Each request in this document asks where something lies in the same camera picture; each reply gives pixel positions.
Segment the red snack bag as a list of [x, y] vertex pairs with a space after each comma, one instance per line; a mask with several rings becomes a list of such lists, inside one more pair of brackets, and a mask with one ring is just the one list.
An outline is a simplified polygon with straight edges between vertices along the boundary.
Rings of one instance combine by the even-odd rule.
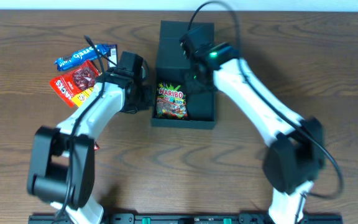
[[75, 95], [92, 88], [98, 76], [97, 68], [87, 60], [78, 68], [51, 79], [49, 85], [69, 107], [73, 107]]

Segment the yellow snack bag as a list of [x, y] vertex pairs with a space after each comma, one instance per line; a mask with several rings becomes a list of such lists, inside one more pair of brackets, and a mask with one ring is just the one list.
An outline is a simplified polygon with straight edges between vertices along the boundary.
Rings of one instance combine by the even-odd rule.
[[93, 87], [90, 87], [82, 92], [76, 94], [71, 98], [71, 101], [77, 106], [80, 107], [91, 95], [93, 92]]

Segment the black box with lid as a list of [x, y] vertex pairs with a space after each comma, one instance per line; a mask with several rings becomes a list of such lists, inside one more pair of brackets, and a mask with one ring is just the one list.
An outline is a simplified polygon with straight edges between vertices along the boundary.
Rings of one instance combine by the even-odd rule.
[[185, 119], [169, 119], [157, 115], [154, 106], [151, 118], [152, 126], [166, 128], [213, 129], [216, 124], [216, 95], [215, 92], [197, 93], [195, 87], [187, 87], [190, 83], [190, 62], [183, 55], [180, 47], [180, 37], [187, 31], [187, 22], [162, 21], [160, 23], [160, 38], [155, 64], [155, 83], [178, 88], [185, 94]]

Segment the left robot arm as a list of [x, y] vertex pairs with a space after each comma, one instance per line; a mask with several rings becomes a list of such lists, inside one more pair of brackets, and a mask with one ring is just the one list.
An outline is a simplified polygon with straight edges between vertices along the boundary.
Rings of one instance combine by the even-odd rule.
[[52, 223], [101, 223], [104, 209], [91, 195], [94, 145], [116, 113], [135, 114], [151, 105], [151, 87], [143, 84], [146, 71], [141, 56], [123, 52], [69, 118], [35, 133], [27, 192], [57, 209]]

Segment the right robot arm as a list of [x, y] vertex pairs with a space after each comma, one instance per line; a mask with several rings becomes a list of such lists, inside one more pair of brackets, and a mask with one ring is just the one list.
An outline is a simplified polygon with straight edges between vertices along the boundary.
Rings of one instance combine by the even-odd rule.
[[214, 45], [196, 27], [180, 38], [183, 54], [196, 80], [225, 93], [250, 119], [268, 151], [262, 165], [273, 187], [268, 214], [274, 223], [299, 223], [306, 195], [325, 165], [323, 152], [308, 139], [322, 140], [322, 126], [285, 106], [254, 75], [248, 63], [228, 43]]

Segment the Haribo gummy bag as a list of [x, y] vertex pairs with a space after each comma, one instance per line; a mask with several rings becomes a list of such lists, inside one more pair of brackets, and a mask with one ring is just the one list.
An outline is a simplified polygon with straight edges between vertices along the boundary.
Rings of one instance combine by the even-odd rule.
[[163, 119], [188, 119], [186, 94], [181, 85], [160, 82], [157, 85], [156, 114]]

